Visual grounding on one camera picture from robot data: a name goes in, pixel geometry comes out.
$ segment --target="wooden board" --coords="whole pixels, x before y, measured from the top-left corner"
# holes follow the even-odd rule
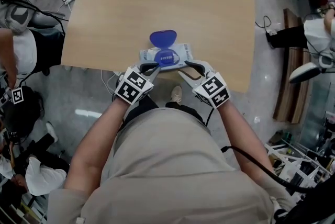
[[[301,65],[304,65],[308,62],[310,62],[310,53],[304,51]],[[292,108],[292,115],[289,117],[289,122],[291,122],[292,124],[298,124],[303,115],[307,93],[308,93],[309,81],[302,82],[299,85],[300,85],[300,89],[299,89],[298,96],[296,97],[296,100],[297,100],[296,106],[295,108]]]
[[[76,0],[62,64],[125,71],[140,50],[152,47],[151,33],[173,29],[176,42],[192,45],[195,59],[208,61],[231,90],[245,93],[254,21],[254,0]]]
[[[297,27],[302,24],[301,19],[289,9],[284,10],[284,21],[285,28]],[[288,79],[296,68],[309,61],[310,54],[304,52],[302,48],[285,49],[281,88],[273,114],[275,120],[289,121],[293,124],[299,123],[305,106],[308,81],[301,84],[290,84]]]

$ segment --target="wooden table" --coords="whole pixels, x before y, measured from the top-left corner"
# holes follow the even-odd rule
[[[254,51],[254,0],[76,0],[62,64],[125,71],[152,47],[149,35],[173,29],[193,57],[208,61],[233,91],[248,90]],[[175,72],[163,76],[176,78]]]

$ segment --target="person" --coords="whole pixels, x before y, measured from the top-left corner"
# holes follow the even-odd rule
[[[64,38],[56,29],[44,36],[29,29],[13,35],[10,29],[0,28],[0,72],[7,72],[8,86],[14,88],[18,74],[48,75],[49,67],[60,65]]]
[[[49,146],[57,142],[58,137],[51,123],[47,122],[46,126],[48,133],[19,157],[14,157],[13,146],[10,147],[10,164],[13,169],[10,181],[22,189],[23,193],[29,192],[35,196],[48,194],[59,188],[69,171],[69,165],[63,159],[47,151]]]
[[[275,203],[295,206],[285,188],[239,153],[241,171],[230,167],[201,117],[181,101],[176,87],[170,105],[139,105],[119,131],[129,104],[117,97],[79,144],[64,188],[50,193],[48,223],[270,223]],[[273,172],[233,103],[218,112],[231,144]],[[113,165],[106,167],[112,176],[101,184],[116,135]]]
[[[335,10],[330,9],[324,19],[307,20],[301,26],[280,30],[275,35],[266,33],[267,40],[273,48],[300,47],[314,55],[335,50],[334,14]]]

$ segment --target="beige shirt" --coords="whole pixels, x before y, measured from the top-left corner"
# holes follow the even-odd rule
[[[112,177],[90,197],[51,192],[48,223],[270,223],[270,196],[294,206],[272,179],[262,188],[231,168],[208,129],[180,110],[137,117],[116,146]]]

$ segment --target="blue heart-shaped lid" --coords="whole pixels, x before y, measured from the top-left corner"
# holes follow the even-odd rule
[[[151,43],[158,48],[168,48],[177,39],[177,32],[174,30],[156,31],[150,35]]]

